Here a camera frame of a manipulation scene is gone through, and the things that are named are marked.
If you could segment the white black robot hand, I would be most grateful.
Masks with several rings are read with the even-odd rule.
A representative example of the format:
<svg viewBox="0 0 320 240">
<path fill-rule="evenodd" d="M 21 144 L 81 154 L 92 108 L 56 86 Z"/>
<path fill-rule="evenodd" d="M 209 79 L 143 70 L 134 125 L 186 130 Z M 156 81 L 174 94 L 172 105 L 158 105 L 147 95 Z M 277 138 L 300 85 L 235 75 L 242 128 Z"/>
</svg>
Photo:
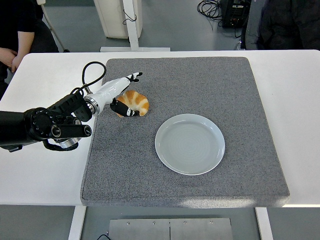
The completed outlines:
<svg viewBox="0 0 320 240">
<path fill-rule="evenodd" d="M 103 84 L 100 89 L 90 95 L 90 103 L 94 108 L 94 116 L 98 116 L 105 105 L 112 103 L 113 99 L 120 95 L 132 82 L 138 82 L 142 72 L 135 72 L 126 77 L 117 78 Z"/>
</svg>

